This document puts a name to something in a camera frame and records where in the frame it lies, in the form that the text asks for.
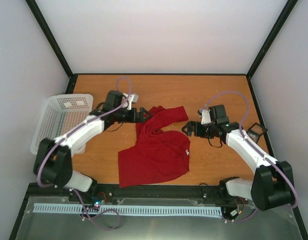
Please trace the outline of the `red t-shirt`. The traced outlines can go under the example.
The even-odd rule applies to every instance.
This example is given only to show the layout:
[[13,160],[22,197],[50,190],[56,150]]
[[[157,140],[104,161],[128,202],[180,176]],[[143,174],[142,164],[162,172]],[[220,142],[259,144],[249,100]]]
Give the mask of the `red t-shirt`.
[[184,107],[150,109],[151,117],[136,124],[135,145],[118,153],[119,186],[158,184],[189,172],[190,140],[164,127],[188,120]]

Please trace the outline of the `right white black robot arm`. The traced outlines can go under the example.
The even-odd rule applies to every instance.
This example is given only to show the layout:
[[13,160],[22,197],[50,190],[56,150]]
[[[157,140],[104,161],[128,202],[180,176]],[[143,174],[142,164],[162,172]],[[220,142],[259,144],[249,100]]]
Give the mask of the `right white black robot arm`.
[[278,161],[256,144],[237,122],[230,122],[223,105],[199,110],[201,121],[189,121],[182,132],[232,148],[253,172],[253,180],[229,177],[220,181],[221,196],[241,197],[254,202],[261,210],[294,205],[296,194],[292,168],[286,161]]

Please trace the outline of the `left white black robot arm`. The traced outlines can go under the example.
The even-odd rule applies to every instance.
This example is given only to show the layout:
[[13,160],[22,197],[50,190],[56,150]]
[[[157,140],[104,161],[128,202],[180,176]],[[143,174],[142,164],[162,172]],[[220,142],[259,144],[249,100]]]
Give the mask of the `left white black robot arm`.
[[97,181],[73,169],[72,157],[93,137],[107,130],[114,123],[144,123],[151,114],[132,105],[137,94],[116,90],[108,92],[104,102],[97,105],[76,127],[55,139],[41,141],[33,172],[40,187],[59,187],[80,191],[86,201],[98,195]]

